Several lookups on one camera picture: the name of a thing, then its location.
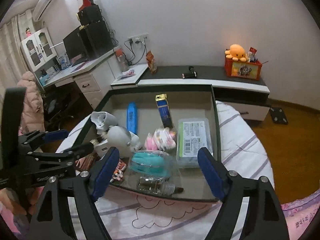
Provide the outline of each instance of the curtain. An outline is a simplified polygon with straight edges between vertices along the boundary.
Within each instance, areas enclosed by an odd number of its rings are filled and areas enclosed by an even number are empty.
[[[15,87],[22,75],[29,70],[20,49],[21,41],[26,38],[27,27],[31,33],[35,32],[30,9],[13,17],[0,29],[0,119],[5,89]]]
[[[24,40],[26,36],[26,29],[29,28],[31,33],[35,33],[36,30],[32,21],[32,13],[31,10],[26,10],[23,14],[18,14],[18,27],[19,27],[19,35],[20,40]]]

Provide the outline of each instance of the computer tower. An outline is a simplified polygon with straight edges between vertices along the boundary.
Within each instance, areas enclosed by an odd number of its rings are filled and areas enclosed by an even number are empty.
[[[113,49],[112,39],[104,21],[91,23],[79,31],[90,59],[95,59]]]
[[[78,12],[78,17],[81,25],[103,21],[100,8],[96,4],[84,7],[81,11]]]

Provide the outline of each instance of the pink toy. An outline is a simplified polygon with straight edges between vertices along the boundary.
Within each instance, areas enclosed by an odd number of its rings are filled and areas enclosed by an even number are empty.
[[[166,151],[176,147],[176,142],[173,140],[175,132],[167,128],[156,129],[153,135],[148,134],[144,147],[146,150],[161,150]]]
[[[27,37],[32,35],[29,27],[26,29],[26,35]]]

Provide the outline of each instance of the air conditioner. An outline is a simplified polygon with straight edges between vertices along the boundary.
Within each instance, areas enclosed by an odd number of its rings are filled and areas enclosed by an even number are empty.
[[[37,3],[35,9],[33,10],[32,17],[34,21],[40,21],[42,18],[42,15],[44,14],[45,10],[49,6],[49,4],[53,0],[39,0]]]

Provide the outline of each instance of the glass cabinet door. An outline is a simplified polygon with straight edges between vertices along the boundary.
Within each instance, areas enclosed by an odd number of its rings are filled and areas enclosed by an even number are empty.
[[[31,69],[35,71],[40,68],[45,63],[45,61],[35,37],[31,35],[28,38],[24,39],[21,44]]]
[[[35,37],[45,61],[48,61],[57,55],[54,48],[50,49],[50,47],[52,47],[53,44],[51,42],[48,30],[46,28],[43,28],[35,32]]]

